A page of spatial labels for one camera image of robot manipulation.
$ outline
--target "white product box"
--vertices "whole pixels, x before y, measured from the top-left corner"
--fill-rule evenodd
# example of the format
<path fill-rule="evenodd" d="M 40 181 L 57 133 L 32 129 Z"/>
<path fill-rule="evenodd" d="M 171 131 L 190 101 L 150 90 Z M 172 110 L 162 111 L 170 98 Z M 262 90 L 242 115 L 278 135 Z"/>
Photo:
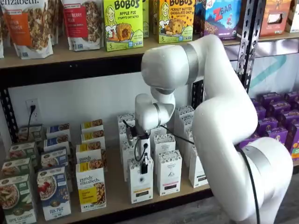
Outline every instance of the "white product box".
<path fill-rule="evenodd" d="M 71 141 L 70 124 L 55 125 L 47 128 L 47 139 L 57 138 L 61 135 L 67 135 L 69 141 Z"/>
<path fill-rule="evenodd" d="M 181 173 L 182 157 L 178 150 L 159 154 L 157 187 L 160 196 L 180 191 Z"/>
<path fill-rule="evenodd" d="M 154 143 L 154 137 L 156 135 L 163 135 L 163 134 L 166 134 L 167 133 L 167 130 L 163 127 L 156 127 L 154 129 L 152 129 L 150 131 L 150 136 L 149 136 L 149 139 L 150 139 L 150 156 L 152 158 L 154 158 L 154 151 L 155 151 L 155 143 Z"/>
<path fill-rule="evenodd" d="M 129 192 L 131 203 L 147 201 L 153 198 L 153 168 L 154 161 L 148 160 L 148 172 L 141 174 L 140 163 L 135 159 L 128 161 Z"/>
<path fill-rule="evenodd" d="M 103 120 L 93 120 L 81 124 L 82 134 L 104 130 Z"/>
<path fill-rule="evenodd" d="M 93 160 L 102 160 L 104 171 L 107 171 L 106 149 L 101 148 L 99 141 L 77 145 L 76 147 L 77 164 L 82 162 L 91 162 Z"/>
<path fill-rule="evenodd" d="M 97 141 L 101 143 L 101 148 L 106 148 L 104 130 L 85 133 L 81 135 L 82 143 L 93 143 Z"/>
<path fill-rule="evenodd" d="M 49 151 L 52 151 L 54 149 L 58 149 L 61 147 L 66 148 L 66 152 L 68 155 L 71 154 L 69 137 L 67 135 L 61 135 L 61 136 L 43 141 L 44 152 L 49 152 Z"/>
<path fill-rule="evenodd" d="M 201 165 L 195 146 L 192 147 L 191 151 L 189 180 L 194 188 L 208 184 L 205 171 Z"/>
<path fill-rule="evenodd" d="M 102 160 L 76 165 L 81 212 L 106 207 L 106 188 Z"/>
<path fill-rule="evenodd" d="M 158 172 L 158 159 L 160 153 L 176 150 L 176 140 L 172 134 L 156 135 L 154 137 L 154 155 L 155 174 Z"/>

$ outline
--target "snack bag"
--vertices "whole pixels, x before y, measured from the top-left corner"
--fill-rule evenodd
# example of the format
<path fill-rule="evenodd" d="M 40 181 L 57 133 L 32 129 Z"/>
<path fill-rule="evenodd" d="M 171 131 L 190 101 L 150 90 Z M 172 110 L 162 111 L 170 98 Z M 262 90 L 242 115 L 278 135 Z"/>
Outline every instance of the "snack bag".
<path fill-rule="evenodd" d="M 62 0 L 70 50 L 95 50 L 104 46 L 102 0 Z"/>
<path fill-rule="evenodd" d="M 47 19 L 47 0 L 2 0 L 1 7 L 14 48 L 21 59 L 53 54 Z"/>

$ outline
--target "bobo's apple pie box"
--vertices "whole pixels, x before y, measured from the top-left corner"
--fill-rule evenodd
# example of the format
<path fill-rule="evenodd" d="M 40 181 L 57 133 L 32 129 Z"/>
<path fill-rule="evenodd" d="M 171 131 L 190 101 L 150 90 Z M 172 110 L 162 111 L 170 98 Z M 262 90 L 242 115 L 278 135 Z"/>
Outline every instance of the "bobo's apple pie box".
<path fill-rule="evenodd" d="M 107 51 L 143 47 L 142 0 L 104 0 Z"/>

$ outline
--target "food image on packaging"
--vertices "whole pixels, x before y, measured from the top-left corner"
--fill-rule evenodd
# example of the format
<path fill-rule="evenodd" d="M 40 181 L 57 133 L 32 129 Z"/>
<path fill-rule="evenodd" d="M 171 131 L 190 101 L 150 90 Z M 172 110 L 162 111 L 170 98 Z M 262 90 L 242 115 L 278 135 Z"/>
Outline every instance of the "food image on packaging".
<path fill-rule="evenodd" d="M 192 40 L 194 4 L 194 0 L 159 2 L 159 43 Z"/>
<path fill-rule="evenodd" d="M 141 0 L 104 0 L 107 51 L 143 47 Z"/>

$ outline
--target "purple box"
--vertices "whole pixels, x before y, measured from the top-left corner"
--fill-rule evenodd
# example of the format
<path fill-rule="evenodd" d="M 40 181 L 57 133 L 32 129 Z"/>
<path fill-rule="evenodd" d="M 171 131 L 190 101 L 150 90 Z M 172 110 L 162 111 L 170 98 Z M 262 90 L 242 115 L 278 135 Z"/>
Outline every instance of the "purple box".
<path fill-rule="evenodd" d="M 278 118 L 281 112 L 289 111 L 291 105 L 286 101 L 272 102 L 267 109 L 267 117 Z"/>
<path fill-rule="evenodd" d="M 266 94 L 259 95 L 258 101 L 264 108 L 268 108 L 268 105 L 273 102 L 283 100 L 283 97 L 276 92 L 269 92 Z"/>
<path fill-rule="evenodd" d="M 266 109 L 263 108 L 262 106 L 255 106 L 255 108 L 256 108 L 257 118 L 259 120 L 264 119 L 266 116 Z"/>
<path fill-rule="evenodd" d="M 289 150 L 293 160 L 299 160 L 299 123 L 290 124 L 285 147 Z"/>
<path fill-rule="evenodd" d="M 292 111 L 281 112 L 280 115 L 278 116 L 278 121 L 279 121 L 278 123 L 279 126 L 288 129 L 290 124 L 299 121 L 299 111 L 292 110 Z"/>
<path fill-rule="evenodd" d="M 265 136 L 276 139 L 280 141 L 282 144 L 285 144 L 286 136 L 288 135 L 288 131 L 284 127 L 275 127 L 271 130 L 266 131 Z"/>
<path fill-rule="evenodd" d="M 258 121 L 256 132 L 260 135 L 263 136 L 265 135 L 265 132 L 268 130 L 271 130 L 274 127 L 277 127 L 278 121 L 273 118 L 264 118 Z"/>
<path fill-rule="evenodd" d="M 257 133 L 253 133 L 249 138 L 240 142 L 239 147 L 243 148 L 244 146 L 248 145 L 249 143 L 259 139 L 260 136 Z"/>

